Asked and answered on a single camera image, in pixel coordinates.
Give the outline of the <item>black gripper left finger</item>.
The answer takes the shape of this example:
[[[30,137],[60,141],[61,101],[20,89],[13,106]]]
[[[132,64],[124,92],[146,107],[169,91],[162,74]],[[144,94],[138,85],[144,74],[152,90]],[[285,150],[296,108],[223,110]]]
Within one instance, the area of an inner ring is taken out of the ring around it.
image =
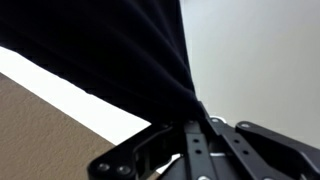
[[[147,180],[182,152],[183,128],[153,124],[91,161],[89,180]]]

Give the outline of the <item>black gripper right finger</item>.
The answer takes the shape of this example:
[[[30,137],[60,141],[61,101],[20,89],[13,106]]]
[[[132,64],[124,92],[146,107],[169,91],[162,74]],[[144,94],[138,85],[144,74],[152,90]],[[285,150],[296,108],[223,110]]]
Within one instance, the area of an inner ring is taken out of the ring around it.
[[[320,150],[248,121],[235,127],[212,116],[214,135],[244,180],[320,180]]]

